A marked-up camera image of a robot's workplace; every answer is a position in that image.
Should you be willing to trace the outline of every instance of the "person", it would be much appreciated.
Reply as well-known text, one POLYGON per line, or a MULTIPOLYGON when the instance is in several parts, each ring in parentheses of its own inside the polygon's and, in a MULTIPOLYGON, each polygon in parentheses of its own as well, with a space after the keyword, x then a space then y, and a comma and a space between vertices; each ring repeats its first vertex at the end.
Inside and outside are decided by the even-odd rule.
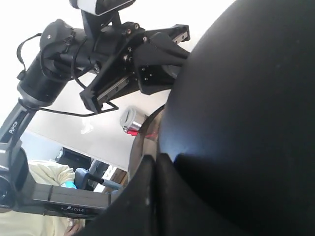
MULTIPOLYGON (((52 161, 29 161, 30 173, 40 184, 62 186, 74 183, 72 168, 52 161)), ((72 236, 85 225, 83 220, 1 211, 1 236, 72 236)))

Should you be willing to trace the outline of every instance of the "person's hand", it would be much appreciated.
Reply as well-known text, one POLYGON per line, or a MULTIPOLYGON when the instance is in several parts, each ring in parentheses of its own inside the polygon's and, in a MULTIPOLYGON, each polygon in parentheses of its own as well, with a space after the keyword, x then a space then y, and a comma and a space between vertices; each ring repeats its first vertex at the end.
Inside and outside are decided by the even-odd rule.
POLYGON ((69 224, 68 228, 66 229, 64 236, 73 236, 77 232, 79 232, 82 228, 83 227, 80 221, 75 222, 75 223, 72 221, 72 224, 69 224))

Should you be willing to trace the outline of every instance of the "yellow shirt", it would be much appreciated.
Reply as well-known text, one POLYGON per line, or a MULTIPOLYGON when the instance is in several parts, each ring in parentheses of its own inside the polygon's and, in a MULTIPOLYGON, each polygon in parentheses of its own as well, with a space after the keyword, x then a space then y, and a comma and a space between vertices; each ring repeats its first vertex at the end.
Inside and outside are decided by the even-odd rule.
MULTIPOLYGON (((29 168, 37 183, 60 186, 74 181, 73 169, 55 162, 30 161, 29 168)), ((0 236, 63 236, 68 226, 69 220, 62 217, 0 213, 0 236)))

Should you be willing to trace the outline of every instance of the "black dome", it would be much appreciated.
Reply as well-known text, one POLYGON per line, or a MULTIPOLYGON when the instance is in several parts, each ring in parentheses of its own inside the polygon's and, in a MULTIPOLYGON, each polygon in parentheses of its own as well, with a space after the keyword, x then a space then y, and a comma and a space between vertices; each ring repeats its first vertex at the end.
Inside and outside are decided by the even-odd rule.
POLYGON ((314 1, 236 1, 192 51, 161 121, 160 151, 256 235, 315 234, 314 22, 314 1))

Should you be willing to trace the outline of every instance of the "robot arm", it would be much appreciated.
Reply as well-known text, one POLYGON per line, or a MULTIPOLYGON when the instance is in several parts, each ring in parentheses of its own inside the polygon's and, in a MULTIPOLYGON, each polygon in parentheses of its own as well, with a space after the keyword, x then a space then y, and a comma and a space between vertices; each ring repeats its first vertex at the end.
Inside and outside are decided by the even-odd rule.
POLYGON ((189 40, 189 28, 176 25, 146 31, 137 23, 121 24, 117 10, 133 2, 71 1, 88 11, 82 11, 84 29, 59 19, 41 34, 40 52, 19 76, 22 99, 0 128, 1 208, 86 219, 99 215, 118 197, 121 190, 106 196, 36 183, 19 139, 36 112, 52 105, 68 81, 78 80, 87 71, 96 77, 83 86, 80 96, 94 114, 103 112, 103 103, 131 92, 152 94, 172 87, 176 76, 169 66, 181 67, 188 57, 177 44, 189 40), (104 13, 96 16, 96 9, 104 4, 104 13))

